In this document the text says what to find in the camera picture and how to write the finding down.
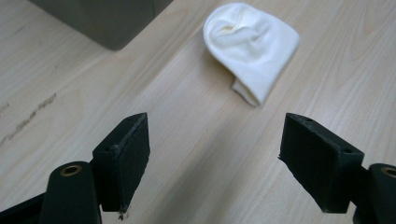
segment screw hole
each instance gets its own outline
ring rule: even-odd
[[[389,175],[393,178],[396,178],[396,169],[389,168],[389,167],[382,167],[382,172],[385,173],[386,175]]]
[[[82,167],[80,165],[70,165],[67,167],[64,167],[61,171],[62,176],[70,176],[70,175],[76,175],[82,170]]]
[[[117,145],[113,145],[113,146],[111,146],[111,147],[107,147],[107,148],[105,149],[105,151],[115,151],[115,150],[117,150],[117,148],[118,148]]]

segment black plastic part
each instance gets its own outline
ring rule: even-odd
[[[103,211],[126,212],[149,161],[147,114],[124,119],[92,154]]]
[[[36,224],[38,223],[44,193],[29,199],[26,202],[8,208],[0,213],[2,224]]]
[[[70,162],[51,173],[39,223],[102,223],[89,163]]]
[[[312,119],[287,114],[279,158],[326,213],[347,211],[364,154]]]
[[[368,184],[369,199],[378,223],[396,223],[396,167],[371,165]]]

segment white sock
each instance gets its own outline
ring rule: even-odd
[[[272,15],[231,3],[210,14],[204,39],[212,55],[235,75],[233,89],[257,106],[265,101],[300,37]]]

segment light wood surface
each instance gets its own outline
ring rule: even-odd
[[[175,0],[114,52],[28,1],[1,0],[0,211],[148,112],[150,159],[122,223],[351,223],[353,204],[322,214],[277,158],[283,121],[315,119],[362,150],[365,167],[396,164],[396,1],[246,1],[301,37],[257,108],[205,48],[205,18],[228,2]]]

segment table surface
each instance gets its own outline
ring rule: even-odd
[[[111,51],[28,1],[2,0],[0,210],[148,112],[148,167],[122,223],[351,223],[353,204],[322,214],[277,158],[284,118],[315,119],[363,151],[366,168],[396,164],[396,1],[246,1],[301,38],[259,107],[205,47],[205,19],[228,2],[175,0]]]

